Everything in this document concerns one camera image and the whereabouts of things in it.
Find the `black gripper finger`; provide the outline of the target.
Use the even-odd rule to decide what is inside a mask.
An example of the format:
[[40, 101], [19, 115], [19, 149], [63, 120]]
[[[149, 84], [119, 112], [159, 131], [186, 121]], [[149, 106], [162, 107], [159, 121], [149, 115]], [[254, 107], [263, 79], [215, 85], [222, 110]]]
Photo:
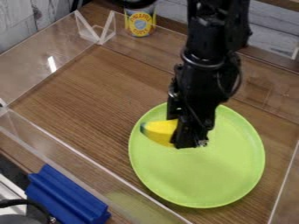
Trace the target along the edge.
[[214, 126], [199, 125], [186, 116], [181, 116], [171, 137], [171, 143], [177, 149], [206, 147], [210, 141], [209, 133]]

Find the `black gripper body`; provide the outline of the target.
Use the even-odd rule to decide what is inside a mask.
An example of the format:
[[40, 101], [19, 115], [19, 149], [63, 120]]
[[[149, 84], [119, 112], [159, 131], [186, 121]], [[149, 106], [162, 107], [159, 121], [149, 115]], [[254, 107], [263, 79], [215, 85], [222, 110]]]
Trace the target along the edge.
[[182, 52], [169, 87], [167, 119], [186, 117], [194, 126], [214, 126], [218, 106], [238, 92], [241, 58], [230, 52], [221, 61], [197, 59]]

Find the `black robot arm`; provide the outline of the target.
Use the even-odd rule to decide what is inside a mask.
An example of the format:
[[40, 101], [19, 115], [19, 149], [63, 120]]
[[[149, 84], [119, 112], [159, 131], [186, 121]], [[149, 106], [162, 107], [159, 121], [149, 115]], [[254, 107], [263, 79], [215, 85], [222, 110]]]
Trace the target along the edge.
[[167, 118], [178, 124], [178, 149], [205, 146], [215, 127], [218, 106], [243, 81], [238, 50], [249, 44], [250, 0], [187, 0], [187, 41], [169, 87]]

